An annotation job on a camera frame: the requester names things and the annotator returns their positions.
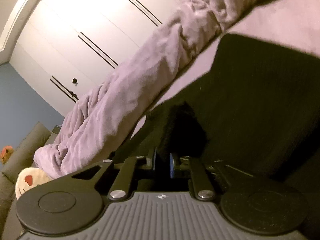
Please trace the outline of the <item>black knit sweater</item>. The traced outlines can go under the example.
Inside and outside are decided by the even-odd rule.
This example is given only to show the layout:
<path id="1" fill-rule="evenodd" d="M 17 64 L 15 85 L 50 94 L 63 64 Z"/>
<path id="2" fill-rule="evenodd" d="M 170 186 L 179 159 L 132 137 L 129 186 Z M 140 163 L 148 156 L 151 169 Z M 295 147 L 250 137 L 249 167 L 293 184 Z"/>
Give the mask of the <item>black knit sweater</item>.
<path id="1" fill-rule="evenodd" d="M 150 111 L 116 162 L 149 153 L 166 129 L 176 154 L 319 193 L 319 57 L 227 34 L 210 71 Z"/>

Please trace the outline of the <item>orange plush toy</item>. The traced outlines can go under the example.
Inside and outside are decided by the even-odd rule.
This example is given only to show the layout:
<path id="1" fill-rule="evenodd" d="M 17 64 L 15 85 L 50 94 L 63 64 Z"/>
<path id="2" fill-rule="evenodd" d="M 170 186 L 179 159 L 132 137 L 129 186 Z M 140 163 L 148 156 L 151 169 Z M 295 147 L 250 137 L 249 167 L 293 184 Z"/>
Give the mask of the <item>orange plush toy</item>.
<path id="1" fill-rule="evenodd" d="M 13 153 L 14 153 L 14 148 L 12 146 L 7 145 L 3 147 L 1 151 L 1 163 L 4 165 L 9 160 L 9 158 Z"/>

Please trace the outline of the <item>white wardrobe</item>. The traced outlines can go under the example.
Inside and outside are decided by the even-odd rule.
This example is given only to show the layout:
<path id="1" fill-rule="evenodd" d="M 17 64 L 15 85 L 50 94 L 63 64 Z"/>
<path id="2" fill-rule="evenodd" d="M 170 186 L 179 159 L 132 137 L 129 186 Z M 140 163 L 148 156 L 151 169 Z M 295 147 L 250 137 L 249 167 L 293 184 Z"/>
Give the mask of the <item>white wardrobe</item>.
<path id="1" fill-rule="evenodd" d="M 1 62 L 61 115 L 101 84 L 180 0 L 1 0 Z"/>

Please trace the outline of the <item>yellow emoji face plush pillow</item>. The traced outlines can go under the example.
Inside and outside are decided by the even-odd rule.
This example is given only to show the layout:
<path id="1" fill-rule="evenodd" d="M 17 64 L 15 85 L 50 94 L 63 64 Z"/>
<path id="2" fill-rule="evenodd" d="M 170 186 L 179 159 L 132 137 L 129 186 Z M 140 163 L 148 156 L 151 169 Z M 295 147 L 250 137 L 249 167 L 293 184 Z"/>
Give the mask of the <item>yellow emoji face plush pillow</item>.
<path id="1" fill-rule="evenodd" d="M 15 196 L 16 199 L 19 199 L 21 195 L 37 187 L 38 185 L 42 185 L 53 179 L 46 174 L 43 170 L 36 167 L 28 167 L 23 169 L 16 180 L 15 184 Z"/>

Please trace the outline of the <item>lilac bed sheet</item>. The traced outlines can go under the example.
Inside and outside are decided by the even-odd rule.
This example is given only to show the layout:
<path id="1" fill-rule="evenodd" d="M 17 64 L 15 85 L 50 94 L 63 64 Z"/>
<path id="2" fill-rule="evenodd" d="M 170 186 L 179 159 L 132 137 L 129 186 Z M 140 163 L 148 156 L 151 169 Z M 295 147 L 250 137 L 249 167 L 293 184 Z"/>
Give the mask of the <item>lilac bed sheet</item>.
<path id="1" fill-rule="evenodd" d="M 319 0 L 181 0 L 135 57 L 122 66 L 127 136 L 144 112 L 209 70 L 224 33 L 244 34 L 319 55 Z"/>

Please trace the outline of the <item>lilac crumpled duvet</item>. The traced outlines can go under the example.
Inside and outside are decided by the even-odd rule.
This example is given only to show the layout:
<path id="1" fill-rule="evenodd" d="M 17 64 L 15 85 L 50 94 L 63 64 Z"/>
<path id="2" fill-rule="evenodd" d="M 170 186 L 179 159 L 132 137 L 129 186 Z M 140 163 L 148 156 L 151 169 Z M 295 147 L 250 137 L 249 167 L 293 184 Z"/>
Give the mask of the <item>lilac crumpled duvet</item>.
<path id="1" fill-rule="evenodd" d="M 55 141 L 35 152 L 36 167 L 55 179 L 107 159 L 178 72 L 257 1 L 180 0 L 135 55 L 80 98 Z"/>

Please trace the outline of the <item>grey padded headboard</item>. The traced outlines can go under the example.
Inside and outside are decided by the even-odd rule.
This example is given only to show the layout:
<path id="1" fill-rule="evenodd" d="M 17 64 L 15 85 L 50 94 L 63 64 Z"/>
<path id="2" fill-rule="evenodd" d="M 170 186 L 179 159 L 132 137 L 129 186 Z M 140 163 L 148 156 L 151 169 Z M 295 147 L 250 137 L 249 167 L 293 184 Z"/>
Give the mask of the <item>grey padded headboard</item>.
<path id="1" fill-rule="evenodd" d="M 35 151 L 44 145 L 53 143 L 56 136 L 57 134 L 38 122 L 1 168 L 1 239 L 18 239 L 23 233 L 16 216 L 15 183 L 17 176 L 24 168 L 34 166 Z"/>

